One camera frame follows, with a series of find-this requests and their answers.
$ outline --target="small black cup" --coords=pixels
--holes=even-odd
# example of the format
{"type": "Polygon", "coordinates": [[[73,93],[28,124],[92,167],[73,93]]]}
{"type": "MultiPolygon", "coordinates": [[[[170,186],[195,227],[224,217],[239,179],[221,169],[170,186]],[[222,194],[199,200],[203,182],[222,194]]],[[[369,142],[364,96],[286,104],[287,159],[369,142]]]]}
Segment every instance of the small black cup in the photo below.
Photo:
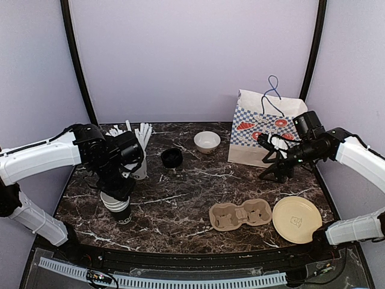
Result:
{"type": "Polygon", "coordinates": [[[168,169],[179,167],[183,162],[183,156],[180,149],[167,149],[161,155],[163,165],[168,169]]]}

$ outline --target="paper bag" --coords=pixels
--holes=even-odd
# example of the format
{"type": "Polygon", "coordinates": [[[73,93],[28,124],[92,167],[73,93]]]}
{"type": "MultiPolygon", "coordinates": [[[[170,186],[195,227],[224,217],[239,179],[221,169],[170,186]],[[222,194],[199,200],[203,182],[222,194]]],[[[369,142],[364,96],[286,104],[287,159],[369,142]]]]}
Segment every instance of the paper bag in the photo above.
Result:
{"type": "Polygon", "coordinates": [[[301,99],[280,100],[267,95],[270,104],[264,101],[262,105],[262,97],[261,93],[239,91],[228,159],[232,163],[258,167],[271,165],[262,162],[268,151],[257,142],[261,133],[279,134],[284,138],[299,140],[292,119],[307,112],[306,104],[301,99]]]}

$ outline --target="paper plate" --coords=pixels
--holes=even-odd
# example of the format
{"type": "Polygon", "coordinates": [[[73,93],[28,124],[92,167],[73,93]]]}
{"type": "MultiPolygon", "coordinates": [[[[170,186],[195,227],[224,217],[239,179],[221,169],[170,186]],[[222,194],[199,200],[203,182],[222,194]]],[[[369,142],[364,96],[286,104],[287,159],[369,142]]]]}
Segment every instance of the paper plate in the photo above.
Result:
{"type": "Polygon", "coordinates": [[[287,241],[306,244],[313,240],[313,233],[322,226],[322,218],[316,206],[303,197],[286,197],[273,209],[273,224],[287,241]]]}

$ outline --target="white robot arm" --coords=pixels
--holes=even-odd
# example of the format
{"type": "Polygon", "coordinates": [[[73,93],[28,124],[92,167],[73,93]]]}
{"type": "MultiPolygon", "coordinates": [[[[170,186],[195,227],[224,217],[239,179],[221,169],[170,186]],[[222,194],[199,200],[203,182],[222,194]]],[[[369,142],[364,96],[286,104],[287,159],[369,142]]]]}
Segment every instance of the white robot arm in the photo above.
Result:
{"type": "Polygon", "coordinates": [[[97,187],[117,200],[127,200],[135,181],[124,178],[125,165],[141,166],[143,150],[135,134],[107,137],[94,125],[73,125],[56,137],[0,152],[0,217],[9,217],[54,246],[73,247],[76,234],[70,224],[46,214],[17,184],[23,178],[63,166],[84,164],[97,173],[97,187]]]}
{"type": "MultiPolygon", "coordinates": [[[[304,163],[331,159],[344,164],[375,184],[385,193],[385,158],[367,147],[361,138],[342,128],[325,131],[314,111],[306,112],[294,120],[301,141],[289,148],[280,135],[261,134],[258,143],[269,150],[263,159],[272,163],[261,179],[285,182],[294,175],[294,167],[304,163]],[[269,157],[276,152],[276,157],[269,157]]],[[[337,245],[344,242],[376,239],[385,235],[385,207],[354,219],[337,221],[316,231],[313,241],[337,245]]]]}
{"type": "MultiPolygon", "coordinates": [[[[385,193],[385,160],[370,152],[356,137],[348,137],[339,145],[336,161],[352,168],[385,193]]],[[[325,232],[329,244],[384,238],[384,213],[385,207],[364,216],[333,223],[325,232]]]]}

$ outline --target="purple wall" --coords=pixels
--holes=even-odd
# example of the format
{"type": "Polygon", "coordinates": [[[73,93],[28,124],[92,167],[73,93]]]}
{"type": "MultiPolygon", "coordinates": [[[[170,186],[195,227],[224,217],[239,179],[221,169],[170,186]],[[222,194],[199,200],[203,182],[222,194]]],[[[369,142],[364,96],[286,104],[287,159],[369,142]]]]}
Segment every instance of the purple wall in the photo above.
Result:
{"type": "MultiPolygon", "coordinates": [[[[60,2],[0,2],[0,146],[13,148],[88,122],[68,50],[60,2]]],[[[53,213],[70,168],[20,181],[22,190],[53,213]]],[[[34,236],[0,218],[1,288],[19,288],[34,236]]]]}
{"type": "Polygon", "coordinates": [[[72,1],[100,123],[231,121],[238,89],[298,97],[317,1],[72,1]]]}
{"type": "MultiPolygon", "coordinates": [[[[307,104],[325,128],[341,126],[385,155],[385,2],[328,2],[307,104]]],[[[385,206],[385,194],[334,162],[319,165],[341,217],[385,206]]],[[[363,244],[377,288],[383,288],[385,243],[363,244]]]]}

